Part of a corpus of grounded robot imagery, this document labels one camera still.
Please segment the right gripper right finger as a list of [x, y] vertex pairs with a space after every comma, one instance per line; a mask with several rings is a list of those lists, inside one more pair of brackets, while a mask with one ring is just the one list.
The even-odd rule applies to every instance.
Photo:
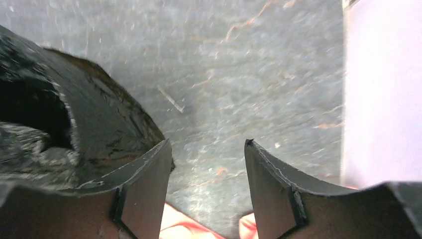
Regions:
[[244, 157], [261, 239], [356, 239], [352, 189], [319, 180], [278, 159], [252, 139]]

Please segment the black trash bag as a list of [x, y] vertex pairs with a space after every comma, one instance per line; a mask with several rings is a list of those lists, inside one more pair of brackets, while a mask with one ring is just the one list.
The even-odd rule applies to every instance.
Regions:
[[0, 29], [0, 178], [75, 189], [165, 139], [97, 63]]

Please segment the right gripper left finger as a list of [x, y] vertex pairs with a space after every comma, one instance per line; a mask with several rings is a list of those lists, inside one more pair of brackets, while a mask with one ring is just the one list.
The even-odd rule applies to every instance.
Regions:
[[99, 178], [102, 186], [61, 200], [66, 239], [157, 239], [170, 176], [164, 140], [139, 159]]

